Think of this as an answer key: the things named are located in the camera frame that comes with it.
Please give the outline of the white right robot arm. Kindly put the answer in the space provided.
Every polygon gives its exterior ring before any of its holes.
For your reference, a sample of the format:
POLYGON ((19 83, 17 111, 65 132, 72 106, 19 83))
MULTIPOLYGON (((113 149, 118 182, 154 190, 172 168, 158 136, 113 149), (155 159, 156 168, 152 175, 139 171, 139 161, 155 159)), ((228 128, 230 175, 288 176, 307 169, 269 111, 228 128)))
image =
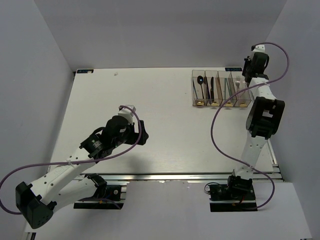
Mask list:
POLYGON ((255 48, 244 60, 242 75, 254 101, 245 124, 247 138, 240 158, 244 165, 232 172, 225 187, 226 195, 233 200, 250 191, 253 168, 264 145, 277 132, 284 112, 285 102, 274 96, 264 74, 269 59, 264 50, 255 48))

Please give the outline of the pink-handled fork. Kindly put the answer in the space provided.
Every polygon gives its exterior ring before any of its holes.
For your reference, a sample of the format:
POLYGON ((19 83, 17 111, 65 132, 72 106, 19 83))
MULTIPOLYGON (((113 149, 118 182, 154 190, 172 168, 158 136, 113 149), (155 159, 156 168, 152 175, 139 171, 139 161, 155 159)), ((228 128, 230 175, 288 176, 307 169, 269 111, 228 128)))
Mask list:
POLYGON ((237 88, 238 92, 240 91, 240 84, 241 84, 241 77, 238 75, 235 78, 235 85, 236 85, 236 88, 237 88))

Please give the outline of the teal chopstick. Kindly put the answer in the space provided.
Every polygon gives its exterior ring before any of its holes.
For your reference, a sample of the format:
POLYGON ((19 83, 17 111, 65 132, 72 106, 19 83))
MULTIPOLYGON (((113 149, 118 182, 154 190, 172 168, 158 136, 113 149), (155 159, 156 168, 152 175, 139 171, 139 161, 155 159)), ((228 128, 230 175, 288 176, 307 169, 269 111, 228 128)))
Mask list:
POLYGON ((228 97, 230 97, 232 95, 232 92, 230 90, 230 85, 229 85, 229 79, 225 78, 224 79, 224 93, 227 94, 228 93, 228 97))

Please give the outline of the long orange chopstick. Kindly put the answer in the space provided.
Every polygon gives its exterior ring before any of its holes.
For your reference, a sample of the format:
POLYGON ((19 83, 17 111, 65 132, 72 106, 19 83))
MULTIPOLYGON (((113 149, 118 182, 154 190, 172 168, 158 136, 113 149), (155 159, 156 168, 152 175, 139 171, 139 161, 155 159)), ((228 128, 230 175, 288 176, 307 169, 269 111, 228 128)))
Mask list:
POLYGON ((221 81, 219 77, 216 78, 215 83, 216 83, 216 91, 217 91, 218 99, 222 100, 223 96, 222 96, 222 89, 221 89, 221 81))

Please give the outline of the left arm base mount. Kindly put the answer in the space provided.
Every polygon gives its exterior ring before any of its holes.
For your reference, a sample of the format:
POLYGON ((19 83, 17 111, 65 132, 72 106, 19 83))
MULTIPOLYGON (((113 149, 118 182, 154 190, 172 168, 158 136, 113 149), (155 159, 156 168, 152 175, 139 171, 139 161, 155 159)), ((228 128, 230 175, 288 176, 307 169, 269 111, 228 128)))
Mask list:
POLYGON ((82 210, 121 210, 124 206, 123 186, 109 184, 97 173, 86 174, 85 178, 92 180, 97 190, 93 196, 85 197, 73 204, 74 209, 82 210))

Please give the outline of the blue iridescent knife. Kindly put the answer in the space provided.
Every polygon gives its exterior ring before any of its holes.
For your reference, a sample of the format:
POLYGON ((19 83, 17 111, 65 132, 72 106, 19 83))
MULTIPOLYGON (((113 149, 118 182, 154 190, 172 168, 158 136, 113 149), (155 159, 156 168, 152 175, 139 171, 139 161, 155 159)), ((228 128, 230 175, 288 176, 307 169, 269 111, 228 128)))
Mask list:
POLYGON ((208 78, 206 76, 204 77, 204 86, 205 86, 205 91, 206 91, 206 98, 208 100, 210 100, 211 93, 210 93, 210 88, 209 88, 209 84, 208 84, 208 78))

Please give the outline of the iridescent long-handled spoon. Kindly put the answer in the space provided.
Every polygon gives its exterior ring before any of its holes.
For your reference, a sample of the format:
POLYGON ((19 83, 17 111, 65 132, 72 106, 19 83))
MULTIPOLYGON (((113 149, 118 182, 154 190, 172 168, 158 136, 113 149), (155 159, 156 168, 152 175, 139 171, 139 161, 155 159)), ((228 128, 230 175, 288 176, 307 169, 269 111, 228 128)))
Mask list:
POLYGON ((193 97, 194 104, 196 106, 203 106, 205 104, 203 83, 204 77, 202 75, 198 75, 192 78, 193 97))

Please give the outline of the black knife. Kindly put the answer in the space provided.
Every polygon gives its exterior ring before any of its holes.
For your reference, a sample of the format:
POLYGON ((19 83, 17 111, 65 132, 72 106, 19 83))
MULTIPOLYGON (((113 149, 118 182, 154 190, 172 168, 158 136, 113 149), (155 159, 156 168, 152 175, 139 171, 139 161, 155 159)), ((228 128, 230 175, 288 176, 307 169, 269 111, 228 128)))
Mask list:
POLYGON ((211 104, 214 103, 214 81, 215 81, 215 78, 212 76, 211 79, 210 79, 210 100, 211 100, 211 104))

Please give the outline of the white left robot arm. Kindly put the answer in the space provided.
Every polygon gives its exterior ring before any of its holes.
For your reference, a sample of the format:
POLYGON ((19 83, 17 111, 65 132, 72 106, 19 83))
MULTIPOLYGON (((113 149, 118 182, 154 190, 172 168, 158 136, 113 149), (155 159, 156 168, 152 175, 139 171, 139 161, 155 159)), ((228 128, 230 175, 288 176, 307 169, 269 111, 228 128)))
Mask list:
POLYGON ((111 155, 122 144, 143 146, 149 138, 143 120, 141 132, 135 132, 133 121, 116 115, 106 126, 93 131, 69 157, 67 165, 59 165, 41 178, 15 188, 16 206, 32 229, 45 225, 55 212, 82 199, 102 200, 109 196, 107 182, 97 173, 72 180, 97 164, 97 159, 111 155))

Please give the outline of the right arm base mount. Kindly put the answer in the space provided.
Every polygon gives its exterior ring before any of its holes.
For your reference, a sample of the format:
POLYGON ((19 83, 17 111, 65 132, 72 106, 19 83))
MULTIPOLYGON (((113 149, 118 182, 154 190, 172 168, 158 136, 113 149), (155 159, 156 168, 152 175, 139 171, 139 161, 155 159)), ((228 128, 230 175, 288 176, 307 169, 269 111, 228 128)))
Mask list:
POLYGON ((253 186, 247 192, 234 192, 227 187, 227 184, 209 182, 204 186, 204 192, 209 195, 209 206, 212 213, 258 211, 253 186))

